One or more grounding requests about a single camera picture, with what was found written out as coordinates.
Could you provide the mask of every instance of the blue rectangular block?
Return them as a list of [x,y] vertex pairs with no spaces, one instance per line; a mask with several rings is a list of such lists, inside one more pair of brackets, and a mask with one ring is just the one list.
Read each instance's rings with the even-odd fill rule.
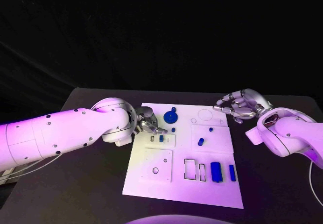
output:
[[236,180],[235,180],[233,165],[229,165],[229,169],[230,169],[230,181],[236,181]]
[[220,171],[220,163],[212,162],[210,163],[210,173],[212,173],[212,181],[220,183],[222,179],[222,171]]

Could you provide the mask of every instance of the dark gray table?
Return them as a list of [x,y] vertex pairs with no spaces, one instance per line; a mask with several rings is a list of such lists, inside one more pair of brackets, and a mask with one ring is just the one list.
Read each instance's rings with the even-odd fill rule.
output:
[[[217,93],[75,89],[62,110],[91,108],[106,97],[141,102],[213,105]],[[275,107],[303,111],[317,121],[323,113],[310,97],[267,96]],[[125,223],[161,214],[186,214],[232,223],[321,223],[320,207],[308,185],[310,160],[300,154],[278,157],[243,132],[255,120],[238,125],[228,117],[239,175],[243,210],[124,196],[131,144],[117,147],[98,140],[66,153],[43,169],[21,177],[4,207],[1,223]],[[313,187],[323,200],[323,170],[313,166]]]

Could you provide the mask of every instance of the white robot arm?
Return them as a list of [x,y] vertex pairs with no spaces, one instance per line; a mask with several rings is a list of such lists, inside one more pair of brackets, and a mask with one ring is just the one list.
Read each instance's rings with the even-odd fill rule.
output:
[[[232,100],[232,108],[219,106]],[[288,108],[274,108],[262,95],[245,89],[228,94],[216,102],[213,110],[230,114],[241,124],[242,119],[258,117],[256,127],[245,134],[258,145],[264,142],[279,157],[303,154],[323,169],[323,124],[304,113]]]
[[119,98],[0,126],[0,171],[89,146],[102,136],[117,146],[131,143],[131,133],[167,133],[151,108],[137,110]]

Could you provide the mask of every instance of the white cable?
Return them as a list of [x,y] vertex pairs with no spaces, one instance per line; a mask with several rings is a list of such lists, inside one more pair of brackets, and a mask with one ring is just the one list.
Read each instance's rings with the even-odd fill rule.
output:
[[[308,173],[310,186],[311,186],[311,166],[313,166],[313,161],[311,161],[311,164],[310,164],[310,173]],[[313,186],[311,186],[311,192],[313,192],[313,194],[314,194],[314,197],[316,197],[317,202],[318,202],[318,203],[321,204],[321,206],[323,206],[323,203],[321,203],[318,197],[316,196]]]
[[36,164],[37,164],[39,162],[42,162],[42,161],[43,161],[43,159],[42,159],[42,160],[37,160],[33,164],[30,164],[27,167],[24,167],[24,168],[23,168],[21,170],[18,170],[17,172],[0,176],[0,180],[1,180],[3,177],[6,177],[6,176],[11,176],[11,175],[14,175],[16,173],[20,173],[23,170],[26,170],[27,168],[30,168],[33,165],[36,165]]
[[8,177],[8,178],[6,178],[6,179],[1,179],[1,181],[4,181],[4,180],[8,180],[8,179],[11,179],[11,178],[16,178],[16,177],[18,177],[18,176],[23,176],[23,175],[26,175],[26,174],[29,174],[29,173],[31,173],[33,171],[36,171],[36,170],[39,170],[40,168],[43,168],[44,166],[47,166],[59,157],[62,156],[62,154],[59,154],[59,156],[56,156],[43,166],[40,166],[39,168],[36,168],[34,170],[31,170],[31,171],[29,171],[27,173],[24,173],[24,174],[21,174],[21,175],[17,175],[17,176],[13,176],[13,177]]

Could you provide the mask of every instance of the circular hole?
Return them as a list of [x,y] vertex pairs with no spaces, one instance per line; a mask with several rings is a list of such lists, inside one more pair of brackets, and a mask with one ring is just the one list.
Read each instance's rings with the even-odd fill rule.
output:
[[157,174],[158,173],[158,168],[155,167],[154,169],[153,169],[153,174]]

